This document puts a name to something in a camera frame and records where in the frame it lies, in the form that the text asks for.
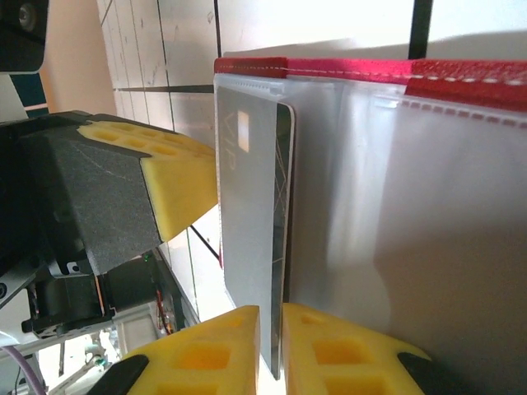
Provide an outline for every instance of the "red fabric binding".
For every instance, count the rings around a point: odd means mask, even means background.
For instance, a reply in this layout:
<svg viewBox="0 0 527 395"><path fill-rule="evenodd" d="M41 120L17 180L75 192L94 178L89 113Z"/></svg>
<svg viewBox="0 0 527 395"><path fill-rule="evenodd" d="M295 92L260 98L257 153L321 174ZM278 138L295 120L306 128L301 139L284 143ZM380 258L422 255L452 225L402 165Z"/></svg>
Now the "red fabric binding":
<svg viewBox="0 0 527 395"><path fill-rule="evenodd" d="M527 62L219 58L214 71L384 82L406 85L407 95L527 111Z"/></svg>

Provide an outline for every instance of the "white stitching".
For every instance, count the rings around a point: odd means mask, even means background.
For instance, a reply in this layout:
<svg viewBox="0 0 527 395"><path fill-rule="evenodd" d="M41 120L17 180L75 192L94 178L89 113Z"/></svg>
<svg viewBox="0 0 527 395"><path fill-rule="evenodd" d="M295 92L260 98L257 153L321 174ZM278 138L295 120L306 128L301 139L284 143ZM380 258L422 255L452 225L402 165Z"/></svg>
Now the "white stitching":
<svg viewBox="0 0 527 395"><path fill-rule="evenodd" d="M237 65L220 65L218 68L220 69L250 69L250 70L280 70L280 71L289 71L289 72L313 72L318 74L353 74L356 76L381 76L381 77L395 77L395 78L406 78L406 79L422 79L426 78L431 81L439 81L444 80L448 82L483 82L486 84L506 84L509 86L523 86L525 85L525 82L522 80L509 80L509 81L498 81L496 78L483 78L482 80L477 80L476 78L472 77L438 77L438 76L423 76L419 74L412 74L412 75L400 75L400 74L389 74L389 73L378 73L378 72L357 72L357 71L344 71L344 70L310 70L310 69L304 69L304 68L288 68L288 67L274 67L274 66L265 66L265 67L257 67L257 66L237 66Z"/></svg>

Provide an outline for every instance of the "screw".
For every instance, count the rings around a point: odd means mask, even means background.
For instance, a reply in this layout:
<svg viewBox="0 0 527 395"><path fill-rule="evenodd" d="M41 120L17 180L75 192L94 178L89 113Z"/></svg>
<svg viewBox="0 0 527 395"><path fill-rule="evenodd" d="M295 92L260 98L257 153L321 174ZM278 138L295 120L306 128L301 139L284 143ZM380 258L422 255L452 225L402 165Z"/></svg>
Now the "screw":
<svg viewBox="0 0 527 395"><path fill-rule="evenodd" d="M0 282L0 299L3 299L7 294L7 286L3 283L3 282Z"/></svg>
<svg viewBox="0 0 527 395"><path fill-rule="evenodd" d="M25 31L32 31L36 25L36 10L33 4L22 4L18 12L18 21Z"/></svg>

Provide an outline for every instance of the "white tile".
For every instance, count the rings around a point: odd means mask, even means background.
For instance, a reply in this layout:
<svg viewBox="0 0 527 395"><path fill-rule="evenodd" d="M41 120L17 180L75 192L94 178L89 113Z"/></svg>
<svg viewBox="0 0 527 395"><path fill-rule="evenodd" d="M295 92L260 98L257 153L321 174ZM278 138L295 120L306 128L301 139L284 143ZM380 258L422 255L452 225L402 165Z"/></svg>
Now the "white tile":
<svg viewBox="0 0 527 395"><path fill-rule="evenodd" d="M128 78L126 76L126 68L124 62L123 45L121 43L121 34L119 32L119 21L117 19L117 13L115 11L115 1L110 5L108 10L108 16L105 20L105 25L109 28L109 39L114 53L115 61L115 76L114 76L114 88L127 88Z"/></svg>
<svg viewBox="0 0 527 395"><path fill-rule="evenodd" d="M133 105L134 119L142 123L150 123L145 92L129 92Z"/></svg>
<svg viewBox="0 0 527 395"><path fill-rule="evenodd" d="M110 70L110 78L112 80L112 87L116 88L119 84L119 76L117 74L117 63L115 61L114 46L112 43L112 37L110 33L110 25L108 21L102 26L102 34L105 39L106 57L108 59L108 69Z"/></svg>
<svg viewBox="0 0 527 395"><path fill-rule="evenodd" d="M212 84L217 58L213 0L160 2L169 84Z"/></svg>
<svg viewBox="0 0 527 395"><path fill-rule="evenodd" d="M108 2L106 0L97 0L97 8L99 9L99 20L101 22L102 22L102 19L105 17L107 7L108 7Z"/></svg>
<svg viewBox="0 0 527 395"><path fill-rule="evenodd" d="M124 106L122 92L114 91L115 98L115 109L117 110L117 116L124 118Z"/></svg>
<svg viewBox="0 0 527 395"><path fill-rule="evenodd" d="M187 237L187 230L180 235L177 235L167 243L167 260L175 277L178 279L183 292L189 299L190 304L197 312L196 293L194 290L194 274L192 273L192 265L190 262L189 241Z"/></svg>
<svg viewBox="0 0 527 395"><path fill-rule="evenodd" d="M159 128L174 130L170 95L165 92L147 92L146 97L150 124Z"/></svg>
<svg viewBox="0 0 527 395"><path fill-rule="evenodd" d="M133 103L130 92L120 92L121 100L123 101L123 118L135 119L133 114Z"/></svg>
<svg viewBox="0 0 527 395"><path fill-rule="evenodd" d="M225 289L223 270L199 237L189 230L189 247L200 321L214 318L235 308Z"/></svg>
<svg viewBox="0 0 527 395"><path fill-rule="evenodd" d="M214 148L214 94L171 93L170 96L174 130Z"/></svg>
<svg viewBox="0 0 527 395"><path fill-rule="evenodd" d="M220 212L217 205L194 222L194 228L216 253L220 252Z"/></svg>
<svg viewBox="0 0 527 395"><path fill-rule="evenodd" d="M142 87L141 64L133 25L132 5L129 0L114 0L114 3L119 22L128 87Z"/></svg>
<svg viewBox="0 0 527 395"><path fill-rule="evenodd" d="M218 6L224 53L325 41L316 49L323 56L392 45L399 48L389 55L371 52L371 57L408 55L413 0L326 0L316 6L303 0L218 0ZM289 50L278 48L269 54L288 55ZM303 56L319 54L313 49Z"/></svg>
<svg viewBox="0 0 527 395"><path fill-rule="evenodd" d="M166 86L157 0L131 0L144 86Z"/></svg>
<svg viewBox="0 0 527 395"><path fill-rule="evenodd" d="M441 0L431 14L428 58L525 59L525 0Z"/></svg>

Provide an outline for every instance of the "yellow foam gripper pad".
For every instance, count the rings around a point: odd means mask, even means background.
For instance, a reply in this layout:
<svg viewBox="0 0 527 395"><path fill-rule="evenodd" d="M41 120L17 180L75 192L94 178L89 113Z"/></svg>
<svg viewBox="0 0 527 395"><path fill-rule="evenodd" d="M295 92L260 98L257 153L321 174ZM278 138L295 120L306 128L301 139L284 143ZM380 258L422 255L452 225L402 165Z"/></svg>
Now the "yellow foam gripper pad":
<svg viewBox="0 0 527 395"><path fill-rule="evenodd" d="M161 240L173 239L217 204L212 148L181 134L131 123L94 122L78 132L91 140L148 154L141 159L141 167Z"/></svg>
<svg viewBox="0 0 527 395"><path fill-rule="evenodd" d="M405 342L299 304L284 304L282 349L289 395L422 395L399 352Z"/></svg>
<svg viewBox="0 0 527 395"><path fill-rule="evenodd" d="M255 395L259 308L245 306L143 346L149 363L128 395Z"/></svg>

